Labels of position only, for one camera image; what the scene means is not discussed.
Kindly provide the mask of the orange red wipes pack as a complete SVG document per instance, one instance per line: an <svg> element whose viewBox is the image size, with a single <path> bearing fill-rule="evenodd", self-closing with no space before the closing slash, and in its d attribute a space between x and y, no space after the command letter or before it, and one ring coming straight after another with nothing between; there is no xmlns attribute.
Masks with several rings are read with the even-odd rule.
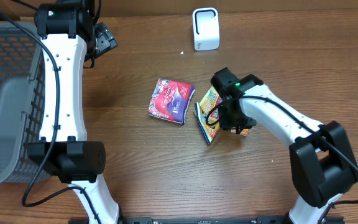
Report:
<svg viewBox="0 0 358 224"><path fill-rule="evenodd" d="M235 130L235 129L232 129L232 130L231 130L231 133L236 134L236 130ZM248 135L248 133L249 133L249 130L248 130L248 129L243 129L243 130L239 133L239 135L242 135L242 136L246 137L246 136Z"/></svg>

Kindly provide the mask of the pink purple sanitary pad pack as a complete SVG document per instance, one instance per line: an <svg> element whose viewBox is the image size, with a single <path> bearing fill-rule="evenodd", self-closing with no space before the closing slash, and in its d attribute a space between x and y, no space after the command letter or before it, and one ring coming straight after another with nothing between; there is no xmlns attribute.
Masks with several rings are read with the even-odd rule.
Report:
<svg viewBox="0 0 358 224"><path fill-rule="evenodd" d="M159 78L149 103L149 115L184 124L195 87L175 80Z"/></svg>

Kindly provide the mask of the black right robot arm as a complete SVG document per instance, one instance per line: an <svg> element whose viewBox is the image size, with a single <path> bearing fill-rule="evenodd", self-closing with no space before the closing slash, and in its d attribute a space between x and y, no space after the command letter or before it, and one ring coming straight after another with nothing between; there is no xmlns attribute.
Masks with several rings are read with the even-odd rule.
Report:
<svg viewBox="0 0 358 224"><path fill-rule="evenodd" d="M344 128L301 114L254 75L239 79L223 68L211 84L222 99L215 106L222 129L240 133L261 124L289 149L299 197L283 221L325 222L329 209L358 182L358 165Z"/></svg>

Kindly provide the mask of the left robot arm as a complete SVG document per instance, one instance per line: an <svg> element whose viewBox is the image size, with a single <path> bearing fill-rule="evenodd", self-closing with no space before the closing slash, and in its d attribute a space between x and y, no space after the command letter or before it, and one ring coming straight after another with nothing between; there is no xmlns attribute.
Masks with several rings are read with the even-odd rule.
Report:
<svg viewBox="0 0 358 224"><path fill-rule="evenodd" d="M41 4L35 14L45 68L45 101L39 141L27 155L74 191L87 223L119 223L120 208L103 176L104 144L89 141L83 117L83 69L111 49L109 29L98 22L100 4L94 1L57 1Z"/></svg>

